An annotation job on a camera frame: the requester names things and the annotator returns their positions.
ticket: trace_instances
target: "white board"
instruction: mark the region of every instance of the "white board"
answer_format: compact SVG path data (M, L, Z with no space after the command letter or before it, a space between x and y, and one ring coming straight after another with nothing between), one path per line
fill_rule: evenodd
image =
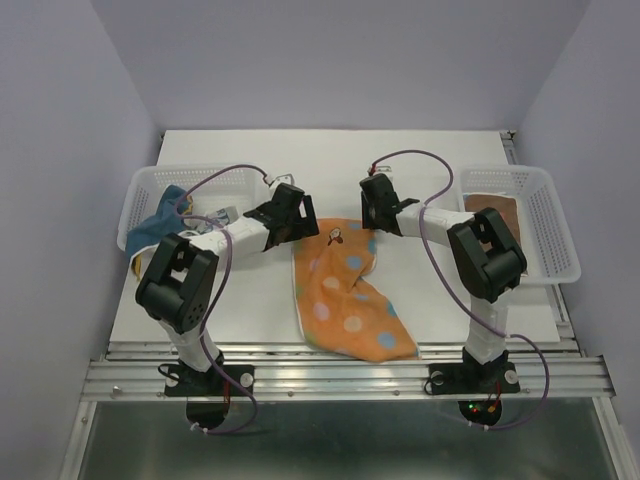
M235 130L168 131L158 165L253 163L273 175L292 173L313 197L318 218L360 218L360 187L371 162L403 149L424 149L447 160L454 171L480 164L506 164L497 132ZM436 161L405 155L389 161L401 198L424 200L447 181ZM434 205L456 209L453 192ZM463 343L469 319L440 284L420 239L377 234L378 259L366 277L394 304L418 342ZM468 302L451 252L434 252L454 290ZM304 342L292 286L291 248L282 245L234 260L233 271L210 323L215 342ZM127 275L111 341L166 341L164 331L134 301L135 277ZM515 290L508 331L534 341L559 340L555 315L542 287Z

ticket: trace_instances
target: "orange towel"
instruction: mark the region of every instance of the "orange towel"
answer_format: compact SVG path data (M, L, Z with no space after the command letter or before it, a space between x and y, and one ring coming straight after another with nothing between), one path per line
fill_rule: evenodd
M391 302L362 279L373 270L372 231L356 220L318 220L320 234L296 243L295 292L310 343L371 362L419 357Z

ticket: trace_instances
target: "white plastic basket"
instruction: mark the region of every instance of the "white plastic basket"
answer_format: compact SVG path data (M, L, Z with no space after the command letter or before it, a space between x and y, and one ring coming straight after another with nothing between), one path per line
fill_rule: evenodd
M458 173L458 206L473 193L515 198L520 241L527 257L527 275L522 284L572 283L580 278L571 232L551 176L542 169L509 166L478 166Z
M131 179L124 200L118 224L118 247L124 250L127 233L156 212L160 197L169 185L188 190L226 166L180 165L138 170ZM268 189L257 172L248 169L231 170L193 193L194 213L204 214L233 205L242 214L266 200L267 196Z

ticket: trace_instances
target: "brown cloth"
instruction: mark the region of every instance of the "brown cloth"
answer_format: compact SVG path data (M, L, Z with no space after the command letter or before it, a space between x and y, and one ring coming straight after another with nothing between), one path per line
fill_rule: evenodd
M472 194L464 200L464 208L467 212L479 212L483 208L495 208L504 223L511 231L511 234L522 248L520 243L520 224L518 223L518 207L515 198L501 197L499 195Z

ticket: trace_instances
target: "white wall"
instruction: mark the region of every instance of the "white wall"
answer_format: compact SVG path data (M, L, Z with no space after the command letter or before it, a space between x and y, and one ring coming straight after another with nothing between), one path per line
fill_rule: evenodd
M515 127L588 0L92 0L164 128Z
M0 2L0 477L57 478L156 128L88 0Z
M581 346L604 354L640 454L640 2L593 0L516 137L553 176L582 264L563 288Z

